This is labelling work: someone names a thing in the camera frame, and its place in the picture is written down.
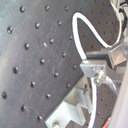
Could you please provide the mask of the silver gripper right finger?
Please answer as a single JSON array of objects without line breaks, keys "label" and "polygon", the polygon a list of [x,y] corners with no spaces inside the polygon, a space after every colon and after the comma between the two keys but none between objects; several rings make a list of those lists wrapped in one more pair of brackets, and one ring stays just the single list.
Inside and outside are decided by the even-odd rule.
[{"label": "silver gripper right finger", "polygon": [[128,39],[122,39],[111,48],[86,53],[88,59],[106,60],[109,67],[114,67],[128,60]]}]

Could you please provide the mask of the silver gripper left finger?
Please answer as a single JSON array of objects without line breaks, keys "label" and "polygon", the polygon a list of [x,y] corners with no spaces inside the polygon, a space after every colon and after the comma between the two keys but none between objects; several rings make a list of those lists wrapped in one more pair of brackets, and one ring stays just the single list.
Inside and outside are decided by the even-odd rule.
[{"label": "silver gripper left finger", "polygon": [[81,62],[80,68],[87,78],[94,79],[94,83],[98,87],[102,84],[107,84],[115,94],[118,93],[112,80],[114,72],[107,66],[104,60],[84,60]]}]

